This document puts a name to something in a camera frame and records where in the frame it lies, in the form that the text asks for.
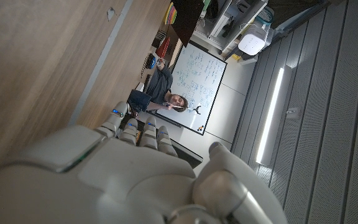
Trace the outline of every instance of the black object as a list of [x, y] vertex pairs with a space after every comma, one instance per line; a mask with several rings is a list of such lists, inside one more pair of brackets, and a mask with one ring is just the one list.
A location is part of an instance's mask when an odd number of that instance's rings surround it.
[[207, 19], [215, 19], [215, 18], [217, 18], [218, 14], [219, 14], [218, 0], [212, 0], [209, 3], [209, 6], [206, 8], [205, 17]]
[[204, 2], [202, 0], [173, 0], [172, 2], [178, 14], [175, 23], [171, 26], [183, 45], [187, 47], [204, 8]]
[[248, 6], [246, 6], [245, 4], [243, 4], [243, 3], [238, 4], [237, 8], [238, 8], [238, 10], [240, 10], [240, 12], [242, 12], [242, 13], [244, 13], [244, 11], [240, 8], [240, 6], [241, 6], [241, 7], [244, 7], [244, 9], [248, 9]]
[[231, 22], [229, 24], [224, 25], [224, 27], [222, 28], [224, 30], [222, 37], [227, 37], [227, 35], [229, 35], [231, 29], [233, 28], [234, 19], [233, 19], [233, 17], [231, 17], [230, 19], [231, 19]]
[[193, 110], [194, 111], [196, 111], [198, 114], [200, 114], [199, 112], [198, 112], [198, 108], [200, 108], [201, 106], [197, 106], [197, 108], [194, 108]]
[[189, 150], [185, 146], [182, 146], [181, 144], [177, 143], [176, 141], [171, 139], [172, 147], [177, 152], [178, 157], [180, 159], [183, 159], [184, 161], [187, 161], [191, 168], [195, 168], [198, 165], [200, 165], [203, 162], [203, 158], [197, 154], [195, 154], [193, 151]]
[[132, 90], [128, 97], [128, 104], [134, 112], [146, 111], [151, 100], [151, 96], [141, 91]]

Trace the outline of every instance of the white wall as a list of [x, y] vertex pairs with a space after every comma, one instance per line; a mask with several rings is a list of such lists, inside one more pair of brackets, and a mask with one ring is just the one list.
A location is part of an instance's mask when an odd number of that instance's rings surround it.
[[[218, 49], [212, 45], [195, 36], [191, 40], [207, 48], [212, 55], [223, 59], [218, 54]], [[228, 149], [231, 148], [254, 67], [254, 63], [239, 65], [233, 58], [227, 60], [226, 71], [223, 75], [223, 80], [219, 87], [204, 136], [186, 128], [178, 128], [164, 120], [156, 118], [157, 127], [166, 126], [173, 140], [203, 158], [203, 163], [195, 168], [196, 175], [199, 174], [209, 161], [208, 149], [213, 142], [218, 141]], [[141, 113], [139, 119], [145, 121], [149, 116], [147, 113]]]

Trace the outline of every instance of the yellow item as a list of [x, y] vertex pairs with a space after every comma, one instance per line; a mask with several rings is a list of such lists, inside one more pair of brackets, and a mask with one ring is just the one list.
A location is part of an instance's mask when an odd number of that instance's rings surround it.
[[235, 60], [239, 60], [241, 58], [241, 56], [238, 56], [236, 54], [233, 54], [231, 57], [234, 58]]

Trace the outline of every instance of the cable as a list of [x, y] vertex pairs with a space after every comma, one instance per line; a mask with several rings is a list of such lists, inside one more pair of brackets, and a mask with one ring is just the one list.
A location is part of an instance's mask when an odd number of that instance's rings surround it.
[[[258, 27], [258, 26], [255, 25], [255, 24], [241, 24], [241, 25], [240, 25], [240, 29], [242, 29], [242, 28], [241, 28], [242, 25], [250, 25], [250, 26], [256, 26], [256, 27]], [[262, 30], [264, 30], [264, 31], [266, 32], [266, 34], [267, 34], [268, 31], [266, 31], [265, 28], [266, 28], [266, 25], [264, 24], [264, 25], [262, 26]]]

